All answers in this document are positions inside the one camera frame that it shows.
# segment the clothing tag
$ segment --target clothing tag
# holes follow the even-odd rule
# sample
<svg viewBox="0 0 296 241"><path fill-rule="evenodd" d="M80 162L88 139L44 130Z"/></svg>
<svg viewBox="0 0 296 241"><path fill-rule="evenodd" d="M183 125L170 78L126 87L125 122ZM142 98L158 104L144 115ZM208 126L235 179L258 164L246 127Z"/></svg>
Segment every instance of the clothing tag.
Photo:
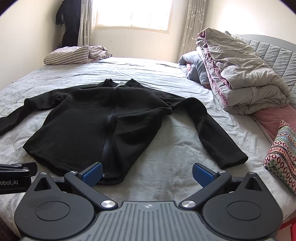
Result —
<svg viewBox="0 0 296 241"><path fill-rule="evenodd" d="M125 85L125 83L124 82L120 82L119 84L118 84L118 86L121 86L121 85Z"/></svg>

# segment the colorful knit pillow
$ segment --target colorful knit pillow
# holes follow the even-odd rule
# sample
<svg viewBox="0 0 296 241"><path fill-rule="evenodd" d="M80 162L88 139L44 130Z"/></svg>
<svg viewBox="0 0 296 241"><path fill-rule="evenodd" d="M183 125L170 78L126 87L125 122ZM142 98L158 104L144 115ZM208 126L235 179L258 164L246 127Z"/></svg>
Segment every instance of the colorful knit pillow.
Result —
<svg viewBox="0 0 296 241"><path fill-rule="evenodd" d="M264 167L282 180L296 195L296 131L283 120L264 160Z"/></svg>

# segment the dark floor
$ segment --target dark floor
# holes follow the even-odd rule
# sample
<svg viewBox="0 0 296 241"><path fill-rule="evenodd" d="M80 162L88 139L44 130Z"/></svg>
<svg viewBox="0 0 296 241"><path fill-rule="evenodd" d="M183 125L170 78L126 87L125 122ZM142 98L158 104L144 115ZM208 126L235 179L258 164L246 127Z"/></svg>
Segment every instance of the dark floor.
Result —
<svg viewBox="0 0 296 241"><path fill-rule="evenodd" d="M0 219L0 241L19 241L19 239Z"/></svg>

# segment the jacket sleeve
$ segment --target jacket sleeve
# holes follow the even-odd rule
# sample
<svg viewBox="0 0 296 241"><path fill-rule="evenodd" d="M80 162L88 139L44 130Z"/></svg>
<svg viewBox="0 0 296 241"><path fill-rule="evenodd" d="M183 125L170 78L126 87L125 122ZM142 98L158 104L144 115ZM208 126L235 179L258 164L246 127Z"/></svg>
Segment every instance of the jacket sleeve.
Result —
<svg viewBox="0 0 296 241"><path fill-rule="evenodd" d="M233 167L248 160L248 156L236 145L225 130L207 113L204 104L196 98L183 98L156 91L155 95L174 110L184 108L192 118L198 137L220 168Z"/></svg>
<svg viewBox="0 0 296 241"><path fill-rule="evenodd" d="M48 110L58 106L66 97L67 89L57 89L41 95L27 98L24 105L6 117L0 118L0 136L17 126L25 117L35 110Z"/></svg>
<svg viewBox="0 0 296 241"><path fill-rule="evenodd" d="M57 15L56 15L56 24L57 25L63 25L64 20L62 18L62 15L64 14L64 3L61 4L61 6L59 7L59 10L57 11Z"/></svg>

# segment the logo emblem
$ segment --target logo emblem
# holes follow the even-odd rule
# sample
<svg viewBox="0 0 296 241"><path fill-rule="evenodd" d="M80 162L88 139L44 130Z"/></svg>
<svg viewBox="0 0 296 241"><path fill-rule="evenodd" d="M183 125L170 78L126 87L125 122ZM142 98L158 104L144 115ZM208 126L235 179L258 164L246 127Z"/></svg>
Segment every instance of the logo emblem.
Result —
<svg viewBox="0 0 296 241"><path fill-rule="evenodd" d="M146 204L144 207L150 209L150 208L152 208L152 207L154 207L154 206L153 206L152 204L148 203L148 204Z"/></svg>

